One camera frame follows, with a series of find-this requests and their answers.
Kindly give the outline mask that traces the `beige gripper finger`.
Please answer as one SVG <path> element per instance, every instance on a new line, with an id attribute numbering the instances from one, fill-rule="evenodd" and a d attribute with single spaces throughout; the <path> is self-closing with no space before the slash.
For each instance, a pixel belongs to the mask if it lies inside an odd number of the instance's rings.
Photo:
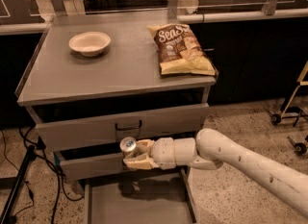
<path id="1" fill-rule="evenodd" d="M 149 156 L 151 153 L 151 148 L 154 144 L 154 140 L 142 139 L 137 141 L 136 156 L 146 155 Z"/>
<path id="2" fill-rule="evenodd" d="M 157 163 L 147 155 L 140 155 L 136 158 L 125 158 L 123 161 L 131 169 L 151 170 L 157 167 Z"/>

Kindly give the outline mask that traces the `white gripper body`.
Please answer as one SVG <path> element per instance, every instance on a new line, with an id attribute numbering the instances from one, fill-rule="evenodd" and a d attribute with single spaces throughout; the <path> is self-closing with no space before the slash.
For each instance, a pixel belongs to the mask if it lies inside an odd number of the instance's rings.
<path id="1" fill-rule="evenodd" d="M 216 170 L 223 162 L 209 161 L 200 157 L 195 139 L 163 137 L 156 140 L 151 147 L 151 158 L 163 170 L 177 166 L 187 166 L 200 170 Z"/>

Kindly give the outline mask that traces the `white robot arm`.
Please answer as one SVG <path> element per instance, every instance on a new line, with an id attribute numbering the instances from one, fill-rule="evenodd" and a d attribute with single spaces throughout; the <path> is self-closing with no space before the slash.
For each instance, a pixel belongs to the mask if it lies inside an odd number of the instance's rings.
<path id="1" fill-rule="evenodd" d="M 265 188 L 275 197 L 308 217 L 308 176 L 253 152 L 213 129 L 202 129 L 195 137 L 161 137 L 120 142 L 123 162 L 130 169 L 162 170 L 188 166 L 216 170 L 227 163 Z"/>

